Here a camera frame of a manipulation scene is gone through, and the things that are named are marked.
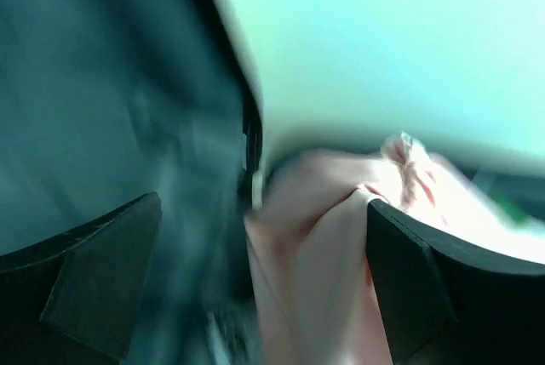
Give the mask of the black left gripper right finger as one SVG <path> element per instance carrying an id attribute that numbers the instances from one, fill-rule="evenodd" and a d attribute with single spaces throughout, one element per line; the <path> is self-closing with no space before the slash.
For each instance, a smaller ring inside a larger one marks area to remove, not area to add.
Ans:
<path id="1" fill-rule="evenodd" d="M 544 364 L 544 267 L 368 207 L 367 258 L 396 364 Z"/>

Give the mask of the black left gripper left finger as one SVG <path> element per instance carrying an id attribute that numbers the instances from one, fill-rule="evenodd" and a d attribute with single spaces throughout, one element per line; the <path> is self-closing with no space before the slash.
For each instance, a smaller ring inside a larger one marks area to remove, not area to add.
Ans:
<path id="1" fill-rule="evenodd" d="M 162 216 L 155 192 L 1 258 L 3 364 L 119 364 Z"/>

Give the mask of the pink garment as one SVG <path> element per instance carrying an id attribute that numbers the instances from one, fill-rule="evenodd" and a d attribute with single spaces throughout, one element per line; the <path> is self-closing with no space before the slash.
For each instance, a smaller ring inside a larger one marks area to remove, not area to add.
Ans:
<path id="1" fill-rule="evenodd" d="M 267 364 L 393 362 L 367 258 L 374 200 L 490 251 L 543 265 L 543 240 L 407 134 L 371 156 L 311 151 L 270 183 L 246 217 Z"/>

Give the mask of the yellow suitcase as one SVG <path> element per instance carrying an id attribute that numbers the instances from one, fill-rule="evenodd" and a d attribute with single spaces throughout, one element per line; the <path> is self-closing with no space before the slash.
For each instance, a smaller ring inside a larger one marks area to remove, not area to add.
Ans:
<path id="1" fill-rule="evenodd" d="M 127 357 L 209 364 L 253 296 L 258 103 L 214 0 L 1 0 L 1 258 L 155 192 Z"/>

